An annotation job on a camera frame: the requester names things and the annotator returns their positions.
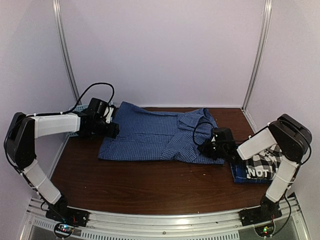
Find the blue small-check shirt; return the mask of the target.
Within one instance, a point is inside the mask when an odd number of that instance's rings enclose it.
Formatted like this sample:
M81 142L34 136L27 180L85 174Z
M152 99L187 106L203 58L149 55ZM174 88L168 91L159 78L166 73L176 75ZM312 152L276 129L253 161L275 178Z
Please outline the blue small-check shirt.
M222 165L202 155L197 144L211 137L217 127L208 108L189 112L148 111L123 101L114 123L116 138L105 137L98 158L105 161L180 161L191 164Z

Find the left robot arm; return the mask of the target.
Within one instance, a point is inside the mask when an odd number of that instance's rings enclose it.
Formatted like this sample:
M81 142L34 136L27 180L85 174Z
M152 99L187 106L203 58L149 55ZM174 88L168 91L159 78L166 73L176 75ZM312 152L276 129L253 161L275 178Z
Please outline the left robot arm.
M61 222L72 218L68 201L52 183L40 166L36 155L36 140L39 138L75 133L79 137L98 135L114 139L119 134L119 125L113 122L116 107L104 100L92 98L86 108L51 113L14 114L7 131L3 148L13 168L28 185L52 208L52 213Z

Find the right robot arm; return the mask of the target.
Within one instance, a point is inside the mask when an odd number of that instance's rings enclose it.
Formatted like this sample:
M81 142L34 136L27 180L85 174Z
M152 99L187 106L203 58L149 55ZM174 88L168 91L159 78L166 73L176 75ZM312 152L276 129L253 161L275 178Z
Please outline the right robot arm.
M282 114L246 140L234 139L229 128L212 128L210 138L196 146L208 158L243 166L247 179L271 181L256 210L258 219L266 221L306 163L303 157L311 156L311 142L312 134L305 126Z

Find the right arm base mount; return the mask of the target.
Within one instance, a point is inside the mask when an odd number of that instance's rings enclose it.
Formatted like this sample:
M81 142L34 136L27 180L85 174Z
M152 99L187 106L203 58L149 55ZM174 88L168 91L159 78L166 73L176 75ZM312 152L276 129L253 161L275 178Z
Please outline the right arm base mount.
M282 216L279 201L273 202L263 196L260 205L239 211L239 218L243 227L255 225L256 234L262 238L271 238L276 232L274 220Z

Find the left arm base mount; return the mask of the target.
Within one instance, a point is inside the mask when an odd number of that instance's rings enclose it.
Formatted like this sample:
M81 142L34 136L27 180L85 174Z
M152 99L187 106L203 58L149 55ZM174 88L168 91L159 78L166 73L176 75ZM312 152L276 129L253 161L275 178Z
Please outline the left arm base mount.
M53 233L58 240L69 238L78 227L86 227L90 213L87 210L68 206L67 198L62 195L56 203L50 203L42 195L40 209L45 212L45 217L56 221Z

